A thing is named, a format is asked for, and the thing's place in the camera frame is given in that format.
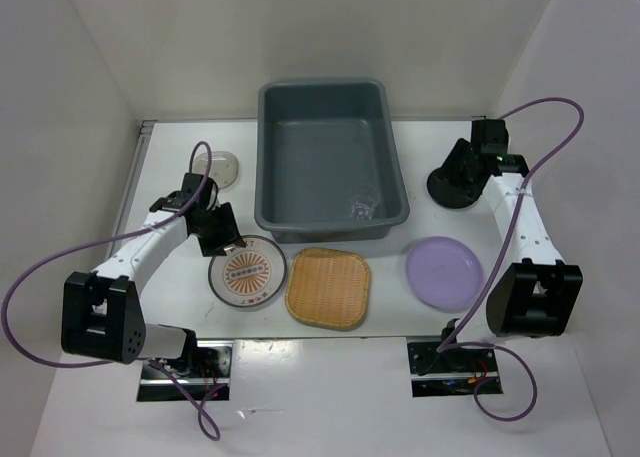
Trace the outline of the round patterned plate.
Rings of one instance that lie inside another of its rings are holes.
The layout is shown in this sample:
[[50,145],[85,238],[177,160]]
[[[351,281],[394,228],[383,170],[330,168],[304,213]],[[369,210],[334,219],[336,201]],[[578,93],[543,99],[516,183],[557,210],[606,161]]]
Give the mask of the round patterned plate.
[[270,303],[283,288],[287,262],[273,241],[245,235],[244,247],[233,246],[225,256],[215,256],[208,267],[208,283],[222,303],[242,310]]

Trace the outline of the clear plastic cup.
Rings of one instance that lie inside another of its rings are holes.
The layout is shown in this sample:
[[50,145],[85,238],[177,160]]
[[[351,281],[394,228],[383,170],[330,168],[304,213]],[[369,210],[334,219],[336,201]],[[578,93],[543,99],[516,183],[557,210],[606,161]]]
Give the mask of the clear plastic cup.
[[348,195],[348,216],[353,220],[373,220],[381,216],[382,196],[375,185],[360,184]]

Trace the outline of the woven bamboo square tray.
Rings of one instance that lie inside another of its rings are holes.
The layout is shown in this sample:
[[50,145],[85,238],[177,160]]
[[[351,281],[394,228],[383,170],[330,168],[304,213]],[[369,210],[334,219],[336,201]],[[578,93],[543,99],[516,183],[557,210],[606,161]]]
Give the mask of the woven bamboo square tray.
[[293,261],[285,304],[301,324],[350,331],[366,317],[370,286],[370,268],[359,255],[308,248]]

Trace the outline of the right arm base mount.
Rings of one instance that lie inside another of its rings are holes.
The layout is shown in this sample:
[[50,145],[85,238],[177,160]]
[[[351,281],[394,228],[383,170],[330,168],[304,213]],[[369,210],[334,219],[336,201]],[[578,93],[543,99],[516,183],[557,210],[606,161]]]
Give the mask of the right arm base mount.
[[454,349],[438,353],[434,339],[406,342],[414,398],[502,394],[495,354],[488,349]]

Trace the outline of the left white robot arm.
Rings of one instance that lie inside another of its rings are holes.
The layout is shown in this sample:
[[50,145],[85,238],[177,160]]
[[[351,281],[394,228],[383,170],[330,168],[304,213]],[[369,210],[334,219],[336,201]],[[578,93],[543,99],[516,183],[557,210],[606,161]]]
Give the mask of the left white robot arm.
[[213,179],[186,173],[179,190],[159,198],[143,227],[119,251],[88,273],[74,272],[63,290],[61,347],[67,354],[130,364],[163,360],[180,377],[202,358],[190,329],[148,324],[140,294],[169,255],[190,237],[205,258],[243,246],[230,204],[217,201]]

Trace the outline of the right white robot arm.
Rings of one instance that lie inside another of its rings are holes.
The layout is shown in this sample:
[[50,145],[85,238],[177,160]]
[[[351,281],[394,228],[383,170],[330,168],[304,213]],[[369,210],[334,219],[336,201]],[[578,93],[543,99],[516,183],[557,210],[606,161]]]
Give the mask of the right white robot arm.
[[450,370],[473,359],[475,342],[562,335],[583,283],[580,267],[565,261],[544,226],[530,184],[532,169],[508,147],[503,120],[475,120],[470,139],[458,140],[428,179],[434,200],[448,208],[484,199],[502,240],[477,300],[443,333],[438,354]]

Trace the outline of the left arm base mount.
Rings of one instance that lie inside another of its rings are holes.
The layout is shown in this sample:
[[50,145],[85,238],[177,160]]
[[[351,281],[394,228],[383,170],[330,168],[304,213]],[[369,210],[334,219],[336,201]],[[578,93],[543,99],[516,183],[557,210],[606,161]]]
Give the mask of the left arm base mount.
[[[166,370],[196,401],[212,392],[212,401],[228,401],[233,363],[234,342],[231,340],[200,340],[198,356],[192,364],[163,360]],[[141,370],[137,402],[185,401],[184,395],[160,370],[144,362]]]

